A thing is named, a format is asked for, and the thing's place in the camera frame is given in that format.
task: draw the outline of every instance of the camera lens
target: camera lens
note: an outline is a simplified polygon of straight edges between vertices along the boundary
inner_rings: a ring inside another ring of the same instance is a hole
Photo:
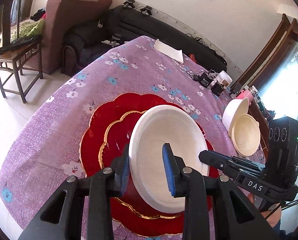
[[[272,128],[270,128],[270,130],[269,130],[269,139],[272,138],[272,134],[273,134],[273,133],[274,133],[274,132],[273,132]]]
[[[274,130],[274,140],[275,142],[279,140],[280,130],[279,127],[276,127]]]
[[[281,140],[284,142],[286,140],[286,138],[287,138],[287,130],[286,130],[286,128],[283,128],[281,130]]]

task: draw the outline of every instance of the wooden chair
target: wooden chair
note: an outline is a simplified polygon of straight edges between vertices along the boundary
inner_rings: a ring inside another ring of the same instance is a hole
[[[10,45],[11,40],[11,9],[12,3],[14,0],[4,0],[3,8],[2,8],[2,42],[3,46]],[[17,20],[16,20],[16,37],[19,38],[19,25],[20,25],[20,11],[21,11],[21,0],[18,1],[18,11],[17,11]],[[31,43],[27,43],[16,50],[9,50],[2,54],[0,54],[0,70],[5,70],[10,72],[11,74],[6,78],[4,82],[1,81],[0,77],[0,89],[3,97],[5,98],[5,92],[14,93],[20,95],[23,103],[26,103],[25,96],[28,94],[30,89],[33,87],[35,82],[40,78],[43,79],[42,72],[42,56],[41,56],[41,40],[39,38]],[[38,56],[38,69],[34,68],[26,68],[24,64],[35,55]],[[23,69],[25,70],[33,70],[38,71],[39,74],[33,79],[31,84],[27,87],[25,91],[23,91],[20,75],[23,75]],[[14,74],[17,87],[19,91],[4,89],[3,86],[10,79],[10,77]]]

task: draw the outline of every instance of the silver screw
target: silver screw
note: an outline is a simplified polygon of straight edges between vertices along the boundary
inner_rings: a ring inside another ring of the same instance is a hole
[[[227,182],[229,180],[229,177],[222,174],[222,175],[219,176],[219,179],[222,182]]]
[[[184,168],[182,169],[182,171],[183,171],[184,173],[188,174],[188,173],[191,173],[191,172],[192,172],[192,169],[191,169],[190,167],[184,167]]]
[[[110,174],[112,172],[112,169],[110,167],[104,168],[103,173],[104,174]]]
[[[73,182],[76,180],[76,177],[75,176],[69,176],[67,177],[67,182]]]

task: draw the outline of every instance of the human hand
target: human hand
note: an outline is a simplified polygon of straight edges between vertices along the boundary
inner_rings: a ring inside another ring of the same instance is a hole
[[[254,194],[249,193],[247,197],[251,201],[251,203],[254,204]],[[271,211],[260,212],[260,214],[262,214],[264,218],[268,216],[270,213]],[[281,218],[281,207],[279,207],[270,217],[267,218],[267,222],[273,228],[279,222],[280,218]]]

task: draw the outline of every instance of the red plate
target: red plate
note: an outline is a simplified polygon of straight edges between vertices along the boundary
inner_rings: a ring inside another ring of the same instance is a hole
[[[102,162],[104,167],[109,166],[113,158],[121,155],[124,145],[130,141],[136,122],[142,115],[130,111],[144,112],[157,105],[173,105],[182,109],[157,95],[134,93],[120,95],[114,101],[99,106],[91,117],[89,128],[80,143],[80,160],[86,175],[92,176],[103,167]],[[208,149],[213,150],[208,140],[206,143]],[[218,177],[218,170],[210,167],[209,176]],[[140,197],[131,177],[124,196],[121,199],[111,198],[111,214],[112,218],[124,227],[144,237],[180,234],[183,230],[183,213],[161,213],[149,206]]]

